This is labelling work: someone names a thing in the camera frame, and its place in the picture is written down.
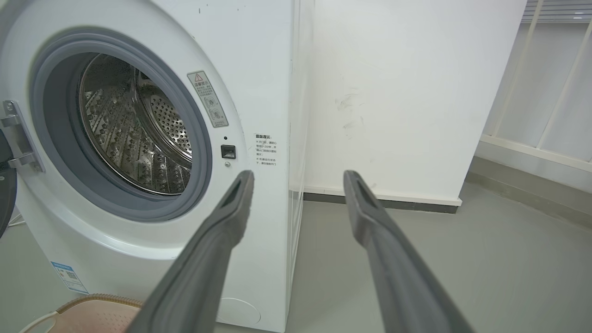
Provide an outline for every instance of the laundry basket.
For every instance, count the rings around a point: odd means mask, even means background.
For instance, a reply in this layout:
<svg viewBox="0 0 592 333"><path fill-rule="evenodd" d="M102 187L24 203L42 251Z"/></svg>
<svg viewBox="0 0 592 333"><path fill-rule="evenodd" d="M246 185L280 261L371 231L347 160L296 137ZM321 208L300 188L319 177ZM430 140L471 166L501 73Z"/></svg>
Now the laundry basket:
<svg viewBox="0 0 592 333"><path fill-rule="evenodd" d="M20 333L123 333L141 305L129 298L91 294L68 302Z"/></svg>

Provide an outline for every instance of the door hinge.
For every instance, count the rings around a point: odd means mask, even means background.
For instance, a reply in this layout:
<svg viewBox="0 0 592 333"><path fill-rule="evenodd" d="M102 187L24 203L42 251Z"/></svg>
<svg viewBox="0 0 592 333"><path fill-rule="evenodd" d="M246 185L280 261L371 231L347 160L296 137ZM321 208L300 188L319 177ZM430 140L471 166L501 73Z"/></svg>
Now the door hinge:
<svg viewBox="0 0 592 333"><path fill-rule="evenodd" d="M30 132L25 123L22 122L21 110L16 101L4 101L5 115L0 118L0 129L4 133L13 156L8 162L11 168L19 168L23 165L31 165L34 170L44 172L43 164L35 146L31 143Z"/></svg>

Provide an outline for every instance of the front-loading washing machine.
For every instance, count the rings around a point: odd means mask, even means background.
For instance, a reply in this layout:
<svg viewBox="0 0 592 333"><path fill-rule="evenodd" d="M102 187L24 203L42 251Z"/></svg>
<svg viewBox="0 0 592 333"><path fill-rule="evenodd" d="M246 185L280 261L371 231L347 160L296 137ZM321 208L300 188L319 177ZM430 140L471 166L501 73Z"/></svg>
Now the front-loading washing machine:
<svg viewBox="0 0 592 333"><path fill-rule="evenodd" d="M65 288L145 299L251 169L252 209L218 320L285 330L313 9L313 0L3 4L0 125L11 151L0 155L16 176L2 181L16 184Z"/></svg>

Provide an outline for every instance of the perforated metal drum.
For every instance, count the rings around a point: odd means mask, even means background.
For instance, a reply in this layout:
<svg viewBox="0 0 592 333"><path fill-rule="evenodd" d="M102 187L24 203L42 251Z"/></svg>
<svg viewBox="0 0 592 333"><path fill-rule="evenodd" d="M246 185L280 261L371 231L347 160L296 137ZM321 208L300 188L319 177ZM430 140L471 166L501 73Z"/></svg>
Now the perforated metal drum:
<svg viewBox="0 0 592 333"><path fill-rule="evenodd" d="M183 192L191 144L166 95L128 63L98 55L79 84L86 136L101 159L134 186L155 194Z"/></svg>

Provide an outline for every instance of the sticker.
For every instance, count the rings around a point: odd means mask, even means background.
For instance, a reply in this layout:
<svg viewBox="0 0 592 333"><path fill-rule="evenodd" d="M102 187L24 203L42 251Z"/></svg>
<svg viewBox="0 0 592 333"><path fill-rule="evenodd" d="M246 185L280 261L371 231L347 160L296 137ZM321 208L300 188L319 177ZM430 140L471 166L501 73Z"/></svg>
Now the sticker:
<svg viewBox="0 0 592 333"><path fill-rule="evenodd" d="M64 283L66 284L66 287L68 287L68 289L78 293L88 294L88 290L84 288L82 282L80 282L78 276L76 276L76 273L74 273L72 267L58 264L57 262L53 261L51 263L53 265L53 268L56 269L57 273L62 278L62 281L64 281Z"/></svg>
<svg viewBox="0 0 592 333"><path fill-rule="evenodd" d="M255 133L255 164L263 167L278 165L278 142L271 135Z"/></svg>
<svg viewBox="0 0 592 333"><path fill-rule="evenodd" d="M187 77L191 80L191 84L193 84L195 91L200 96L201 102L204 103L205 110L210 116L212 126L228 126L228 120L226 120L222 105L220 105L218 96L216 96L216 92L214 91L214 88L212 88L210 80L208 80L205 72L199 71L189 73L187 74Z"/></svg>

